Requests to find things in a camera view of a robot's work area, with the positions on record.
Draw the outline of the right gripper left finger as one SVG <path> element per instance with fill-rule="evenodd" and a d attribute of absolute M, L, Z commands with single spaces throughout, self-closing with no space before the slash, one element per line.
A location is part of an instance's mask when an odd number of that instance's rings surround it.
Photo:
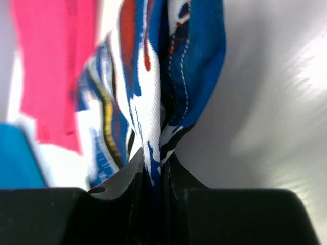
<path fill-rule="evenodd" d="M 134 244 L 143 152 L 102 184 L 1 191 L 1 244 Z"/>

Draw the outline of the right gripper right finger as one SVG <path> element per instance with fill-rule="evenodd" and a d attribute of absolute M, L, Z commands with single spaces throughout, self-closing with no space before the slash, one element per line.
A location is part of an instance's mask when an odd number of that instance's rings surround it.
<path fill-rule="evenodd" d="M 302 201 L 284 189 L 211 189 L 172 155 L 164 166 L 167 244 L 319 244 Z"/>

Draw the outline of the blue white patterned cloth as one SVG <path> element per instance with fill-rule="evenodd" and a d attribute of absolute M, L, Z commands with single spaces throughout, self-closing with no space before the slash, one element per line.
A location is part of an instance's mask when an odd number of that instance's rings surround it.
<path fill-rule="evenodd" d="M 123 1 L 116 25 L 79 77 L 78 115 L 97 186 L 142 149 L 152 188 L 198 121 L 226 51 L 222 1 Z"/>

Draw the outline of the pink cloth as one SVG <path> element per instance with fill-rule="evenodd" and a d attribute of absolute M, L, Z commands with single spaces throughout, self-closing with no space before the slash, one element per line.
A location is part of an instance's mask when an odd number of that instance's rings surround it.
<path fill-rule="evenodd" d="M 95 49 L 96 1 L 12 1 L 24 64 L 20 106 L 36 140 L 81 153 L 78 76 Z"/>

